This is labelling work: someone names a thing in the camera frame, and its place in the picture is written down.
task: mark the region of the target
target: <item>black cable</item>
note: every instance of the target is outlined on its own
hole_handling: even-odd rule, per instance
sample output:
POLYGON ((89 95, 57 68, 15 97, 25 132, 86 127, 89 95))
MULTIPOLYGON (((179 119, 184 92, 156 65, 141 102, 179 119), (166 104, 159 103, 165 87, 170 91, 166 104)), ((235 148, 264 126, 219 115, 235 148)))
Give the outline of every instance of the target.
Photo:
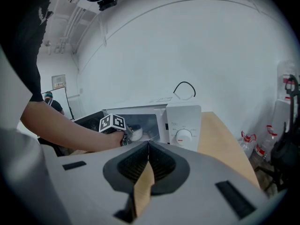
POLYGON ((173 93, 175 93, 176 92, 176 90, 177 90, 177 88, 180 86, 180 84, 182 84, 182 83, 187 83, 188 85, 190 85, 192 88, 193 88, 193 90, 194 90, 194 97, 196 97, 196 90, 195 90, 195 88, 193 87, 193 85, 192 84, 190 84, 189 82, 181 82, 181 83, 179 83, 178 85, 177 85, 177 87, 175 88, 175 90, 174 90, 174 92, 173 93))

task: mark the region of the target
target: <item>black camera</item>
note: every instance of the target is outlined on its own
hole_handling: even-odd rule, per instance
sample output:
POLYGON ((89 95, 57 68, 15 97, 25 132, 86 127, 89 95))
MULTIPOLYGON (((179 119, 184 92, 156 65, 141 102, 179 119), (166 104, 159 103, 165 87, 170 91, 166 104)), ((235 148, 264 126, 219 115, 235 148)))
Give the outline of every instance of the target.
POLYGON ((101 0, 98 2, 100 11, 105 11, 108 8, 116 6, 117 4, 118 0, 101 0))

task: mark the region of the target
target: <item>white dial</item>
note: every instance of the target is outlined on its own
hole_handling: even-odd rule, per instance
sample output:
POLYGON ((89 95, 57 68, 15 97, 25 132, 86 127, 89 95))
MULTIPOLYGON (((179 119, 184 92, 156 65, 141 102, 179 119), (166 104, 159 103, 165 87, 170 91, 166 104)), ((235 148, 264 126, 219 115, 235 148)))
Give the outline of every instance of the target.
POLYGON ((192 142, 192 134, 186 129, 179 130, 176 134, 176 140, 181 146, 189 145, 192 142))

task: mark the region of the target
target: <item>background person's hair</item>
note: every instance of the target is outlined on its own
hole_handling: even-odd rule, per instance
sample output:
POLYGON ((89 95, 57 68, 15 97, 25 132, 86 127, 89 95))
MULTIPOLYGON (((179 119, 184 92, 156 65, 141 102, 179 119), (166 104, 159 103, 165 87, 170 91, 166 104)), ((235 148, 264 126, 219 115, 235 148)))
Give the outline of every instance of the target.
POLYGON ((51 92, 46 92, 45 97, 53 98, 53 94, 51 92))

